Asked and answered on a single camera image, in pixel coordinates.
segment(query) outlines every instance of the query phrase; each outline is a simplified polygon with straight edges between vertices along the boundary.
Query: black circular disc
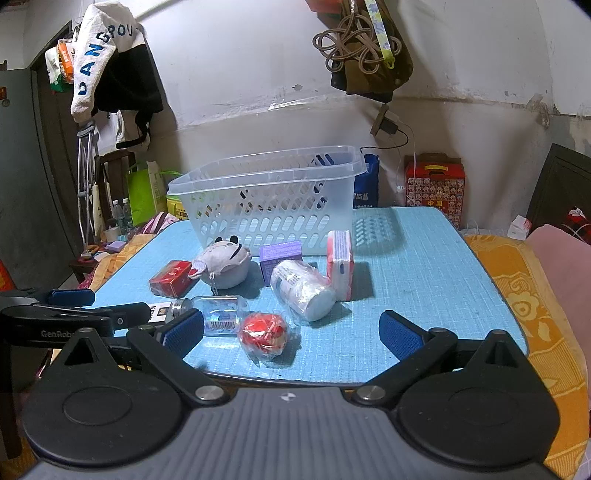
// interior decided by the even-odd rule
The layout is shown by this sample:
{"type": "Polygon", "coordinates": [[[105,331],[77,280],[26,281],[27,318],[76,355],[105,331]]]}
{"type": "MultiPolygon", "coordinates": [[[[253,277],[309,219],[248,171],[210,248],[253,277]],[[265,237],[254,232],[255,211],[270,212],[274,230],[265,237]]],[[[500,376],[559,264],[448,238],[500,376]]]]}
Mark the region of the black circular disc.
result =
{"type": "Polygon", "coordinates": [[[22,414],[31,447],[65,465],[105,468],[148,456],[177,431],[182,406],[156,377],[79,365],[38,385],[22,414]]]}
{"type": "Polygon", "coordinates": [[[556,433],[552,421],[540,420],[556,415],[551,397],[536,383],[520,384],[517,369],[515,375],[491,370],[444,373],[414,384],[397,409],[406,434],[460,465],[506,468],[536,459],[556,433]]]}

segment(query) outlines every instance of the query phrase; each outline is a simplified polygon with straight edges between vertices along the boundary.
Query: red ball wrapped in plastic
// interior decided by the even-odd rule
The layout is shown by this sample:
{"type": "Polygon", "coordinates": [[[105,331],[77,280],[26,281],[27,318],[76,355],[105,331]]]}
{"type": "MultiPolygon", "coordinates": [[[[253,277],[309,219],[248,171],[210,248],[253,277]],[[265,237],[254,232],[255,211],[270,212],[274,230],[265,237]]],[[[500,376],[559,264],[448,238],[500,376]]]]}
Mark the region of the red ball wrapped in plastic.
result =
{"type": "Polygon", "coordinates": [[[249,356],[269,360],[283,352],[288,330],[281,315],[256,312],[241,323],[238,339],[249,356]]]}

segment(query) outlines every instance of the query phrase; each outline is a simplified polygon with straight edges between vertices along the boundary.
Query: pink and white tissue package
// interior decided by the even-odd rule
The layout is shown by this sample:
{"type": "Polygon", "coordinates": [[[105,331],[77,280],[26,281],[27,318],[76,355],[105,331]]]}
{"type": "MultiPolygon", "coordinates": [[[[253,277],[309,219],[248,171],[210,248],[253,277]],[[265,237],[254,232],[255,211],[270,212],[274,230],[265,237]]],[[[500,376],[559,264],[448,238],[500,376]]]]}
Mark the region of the pink and white tissue package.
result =
{"type": "Polygon", "coordinates": [[[331,230],[328,238],[326,275],[336,292],[337,301],[351,300],[353,250],[348,230],[331,230]]]}

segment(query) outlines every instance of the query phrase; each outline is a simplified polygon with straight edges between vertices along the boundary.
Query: gray ribbed panel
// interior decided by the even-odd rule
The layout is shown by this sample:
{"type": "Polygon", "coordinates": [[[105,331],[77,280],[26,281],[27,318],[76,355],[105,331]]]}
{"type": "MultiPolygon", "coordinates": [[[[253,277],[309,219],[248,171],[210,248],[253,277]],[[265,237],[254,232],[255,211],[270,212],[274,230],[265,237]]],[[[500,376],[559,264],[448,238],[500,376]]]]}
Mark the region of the gray ribbed panel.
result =
{"type": "Polygon", "coordinates": [[[410,448],[376,408],[338,388],[243,388],[229,404],[191,413],[160,452],[126,467],[74,472],[41,463],[26,480],[544,480],[540,465],[511,474],[435,464],[410,448]],[[295,395],[289,401],[286,394],[295,395]]]}

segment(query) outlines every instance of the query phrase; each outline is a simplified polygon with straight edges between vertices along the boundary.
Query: blue tablecloth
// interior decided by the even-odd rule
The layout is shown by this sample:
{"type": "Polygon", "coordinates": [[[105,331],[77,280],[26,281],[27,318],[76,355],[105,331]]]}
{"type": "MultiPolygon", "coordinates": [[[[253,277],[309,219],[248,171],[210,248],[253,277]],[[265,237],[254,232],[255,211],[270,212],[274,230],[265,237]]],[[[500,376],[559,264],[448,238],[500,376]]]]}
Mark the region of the blue tablecloth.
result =
{"type": "MultiPolygon", "coordinates": [[[[352,226],[354,301],[335,305],[269,365],[255,365],[236,338],[204,338],[186,357],[206,371],[250,378],[310,382],[365,382],[398,362],[379,340],[378,320],[395,310],[425,330],[446,327],[459,338],[482,339],[507,330],[527,344],[494,283],[462,237],[439,210],[399,207],[356,210],[352,226]]],[[[167,301],[150,292],[148,280],[170,260],[192,260],[201,246],[190,222],[169,226],[125,264],[97,293],[93,307],[167,301]]],[[[306,257],[326,272],[326,257],[306,257]]],[[[251,311],[280,309],[264,287],[258,258],[247,280],[224,293],[247,299],[251,311]]],[[[211,295],[203,282],[186,295],[211,295]]]]}

